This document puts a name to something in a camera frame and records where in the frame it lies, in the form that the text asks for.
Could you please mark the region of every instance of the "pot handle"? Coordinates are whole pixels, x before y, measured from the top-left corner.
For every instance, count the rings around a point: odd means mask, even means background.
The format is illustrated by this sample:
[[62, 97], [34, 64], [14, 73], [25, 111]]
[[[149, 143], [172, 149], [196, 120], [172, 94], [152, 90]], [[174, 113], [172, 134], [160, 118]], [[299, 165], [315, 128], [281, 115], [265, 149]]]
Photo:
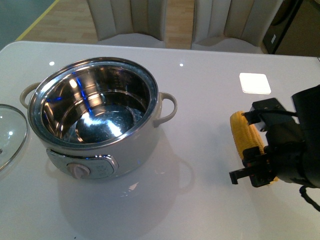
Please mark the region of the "pot handle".
[[31, 93], [33, 90], [35, 90], [39, 86], [40, 82], [36, 82], [34, 84], [31, 84], [30, 86], [26, 87], [25, 90], [22, 91], [20, 94], [20, 103], [22, 106], [24, 106], [26, 109], [28, 109], [28, 104], [26, 104], [26, 97], [29, 93]]
[[170, 119], [172, 119], [176, 113], [177, 113], [177, 109], [178, 109], [178, 103], [177, 103], [177, 100], [175, 99], [174, 96], [172, 96], [171, 94], [167, 93], [167, 92], [160, 92], [160, 101], [161, 101], [161, 106], [160, 106], [160, 113], [161, 113], [161, 108], [162, 108], [162, 102], [164, 99], [168, 99], [170, 100], [171, 102], [173, 102], [173, 111], [167, 115], [167, 116], [164, 116], [164, 117], [160, 117], [160, 118], [157, 118], [155, 120], [153, 120], [153, 126], [155, 128], [159, 127], [160, 124], [163, 124], [165, 122], [168, 122]]

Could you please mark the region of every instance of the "glass lid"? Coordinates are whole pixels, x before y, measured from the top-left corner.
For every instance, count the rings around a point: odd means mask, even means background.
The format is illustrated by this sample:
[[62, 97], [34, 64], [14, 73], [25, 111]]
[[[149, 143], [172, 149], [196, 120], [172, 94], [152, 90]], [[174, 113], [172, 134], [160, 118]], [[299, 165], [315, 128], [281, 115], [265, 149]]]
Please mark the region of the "glass lid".
[[0, 104], [0, 171], [18, 154], [28, 132], [25, 115], [17, 108]]

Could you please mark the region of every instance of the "wooden floor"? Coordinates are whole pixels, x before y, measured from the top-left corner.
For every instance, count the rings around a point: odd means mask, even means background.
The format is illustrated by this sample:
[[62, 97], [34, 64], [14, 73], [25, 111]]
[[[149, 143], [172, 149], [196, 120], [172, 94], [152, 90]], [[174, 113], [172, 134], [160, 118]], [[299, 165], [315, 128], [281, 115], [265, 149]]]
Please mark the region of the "wooden floor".
[[[193, 14], [194, 0], [168, 0], [167, 48], [190, 48]], [[60, 0], [22, 40], [95, 44], [96, 30], [86, 0]]]

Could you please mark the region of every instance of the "pot rim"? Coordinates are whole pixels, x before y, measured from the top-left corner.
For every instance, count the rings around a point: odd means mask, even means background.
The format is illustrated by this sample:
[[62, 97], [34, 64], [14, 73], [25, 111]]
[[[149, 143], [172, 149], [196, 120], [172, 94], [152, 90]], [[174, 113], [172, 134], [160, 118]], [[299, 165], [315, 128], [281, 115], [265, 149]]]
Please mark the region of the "pot rim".
[[[150, 99], [149, 99], [146, 112], [143, 115], [143, 117], [139, 120], [139, 122], [120, 136], [117, 136], [105, 141], [101, 141], [101, 142], [94, 142], [94, 143], [72, 143], [72, 142], [62, 140], [54, 136], [51, 132], [49, 132], [42, 118], [43, 108], [47, 99], [47, 92], [52, 87], [60, 83], [65, 76], [67, 76], [70, 73], [79, 71], [83, 69], [83, 67], [89, 66], [90, 68], [94, 66], [107, 66], [107, 65], [109, 66], [120, 65], [122, 66], [123, 69], [126, 69], [127, 71], [130, 71], [138, 75], [146, 83], [149, 94], [150, 94]], [[28, 120], [31, 128], [41, 140], [58, 148], [85, 151], [88, 149], [91, 149], [91, 150], [99, 149], [102, 147], [114, 145], [132, 136], [133, 134], [136, 134], [154, 115], [154, 112], [156, 111], [156, 108], [159, 102], [158, 98], [159, 98], [159, 91], [158, 91], [158, 85], [155, 78], [147, 69], [145, 69], [140, 64], [133, 62], [131, 60], [118, 58], [118, 57], [94, 57], [94, 58], [87, 58], [87, 59], [73, 62], [61, 68], [60, 70], [54, 72], [53, 74], [48, 76], [46, 79], [44, 79], [39, 84], [39, 86], [35, 89], [35, 91], [33, 92], [30, 98], [27, 115], [28, 115]]]

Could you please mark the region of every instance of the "robotic arm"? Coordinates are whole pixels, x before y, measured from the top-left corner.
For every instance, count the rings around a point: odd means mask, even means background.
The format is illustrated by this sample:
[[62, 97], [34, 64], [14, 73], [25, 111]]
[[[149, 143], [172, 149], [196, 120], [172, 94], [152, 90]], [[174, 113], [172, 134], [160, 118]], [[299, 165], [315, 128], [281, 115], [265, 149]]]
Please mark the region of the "robotic arm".
[[243, 151], [244, 168], [229, 173], [233, 184], [250, 177], [254, 187], [269, 184], [277, 176], [302, 185], [300, 193], [318, 211], [320, 206], [306, 188], [320, 188], [320, 85], [292, 96], [296, 112], [286, 111], [276, 98], [253, 102], [243, 115], [248, 124], [266, 132], [268, 146]]

